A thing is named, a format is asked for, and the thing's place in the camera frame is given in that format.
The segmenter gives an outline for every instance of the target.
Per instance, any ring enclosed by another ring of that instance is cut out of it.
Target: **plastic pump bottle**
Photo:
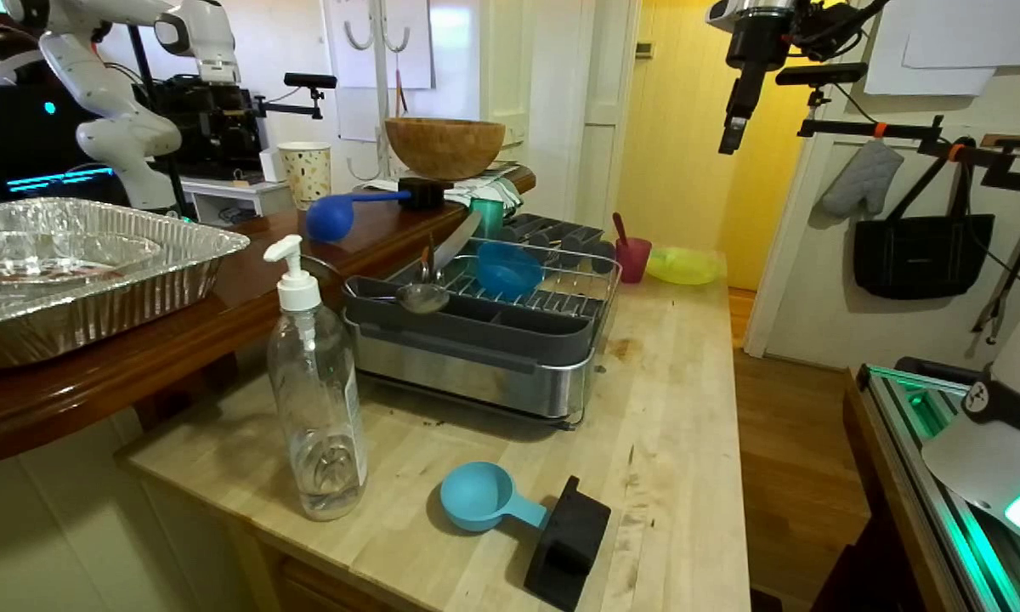
[[[286,235],[264,261],[286,261],[278,325],[268,340],[268,380],[281,417],[302,514],[345,514],[367,484],[358,417],[358,375],[341,320],[320,301],[315,278],[300,265],[300,235]]]

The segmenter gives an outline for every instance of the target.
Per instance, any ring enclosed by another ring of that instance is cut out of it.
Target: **red cup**
[[[623,269],[623,274],[618,274],[623,281],[643,281],[649,248],[652,245],[645,237],[616,242],[616,261]]]

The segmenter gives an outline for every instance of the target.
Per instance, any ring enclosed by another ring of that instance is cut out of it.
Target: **black bag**
[[[854,278],[885,298],[938,298],[965,291],[984,261],[993,215],[967,215],[971,139],[941,153],[885,222],[856,222]],[[903,219],[927,179],[959,153],[948,219]]]

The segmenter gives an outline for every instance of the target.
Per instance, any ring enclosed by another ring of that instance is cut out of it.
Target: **wooden floor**
[[[735,348],[752,291],[729,291]],[[868,503],[843,434],[843,369],[735,355],[752,586],[811,606]]]

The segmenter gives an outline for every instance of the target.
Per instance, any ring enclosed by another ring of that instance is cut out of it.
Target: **aluminum foil tray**
[[[0,369],[191,306],[244,245],[235,231],[99,199],[0,205]]]

